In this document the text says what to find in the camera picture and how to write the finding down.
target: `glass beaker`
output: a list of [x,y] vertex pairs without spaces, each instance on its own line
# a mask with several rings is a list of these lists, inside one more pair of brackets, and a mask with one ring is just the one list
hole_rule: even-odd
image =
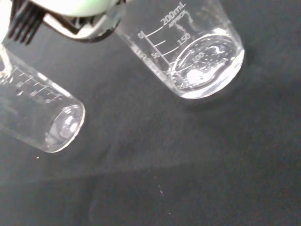
[[218,0],[128,0],[116,33],[183,98],[221,90],[244,59],[241,39]]
[[0,44],[0,130],[54,153],[70,144],[84,118],[78,99]]

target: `dark tablecloth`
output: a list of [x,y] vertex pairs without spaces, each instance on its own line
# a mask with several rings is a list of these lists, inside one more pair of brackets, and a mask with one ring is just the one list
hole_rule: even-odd
[[301,2],[222,3],[246,59],[207,100],[176,97],[116,35],[9,45],[87,120],[57,154],[0,135],[1,226],[301,225]]

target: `clear liquid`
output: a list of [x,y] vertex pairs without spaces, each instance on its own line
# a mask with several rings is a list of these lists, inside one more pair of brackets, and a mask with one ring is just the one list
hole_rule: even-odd
[[171,80],[183,98],[209,96],[235,77],[244,59],[241,44],[221,29],[192,41],[169,69]]

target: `beaker bottom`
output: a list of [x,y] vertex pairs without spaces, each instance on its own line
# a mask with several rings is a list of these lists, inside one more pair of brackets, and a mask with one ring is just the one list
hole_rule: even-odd
[[240,70],[244,52],[242,45],[222,29],[204,33],[181,52],[170,69],[177,94],[197,99],[218,92]]
[[54,119],[46,134],[46,152],[55,153],[67,147],[77,136],[85,119],[83,105],[72,105],[64,108]]

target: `transparent glass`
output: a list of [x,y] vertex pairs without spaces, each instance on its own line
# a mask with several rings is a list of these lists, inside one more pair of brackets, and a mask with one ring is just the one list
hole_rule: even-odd
[[218,0],[130,0],[116,33],[183,98],[221,90],[244,59],[241,39]]
[[84,118],[78,99],[0,44],[0,130],[54,153],[70,144]]

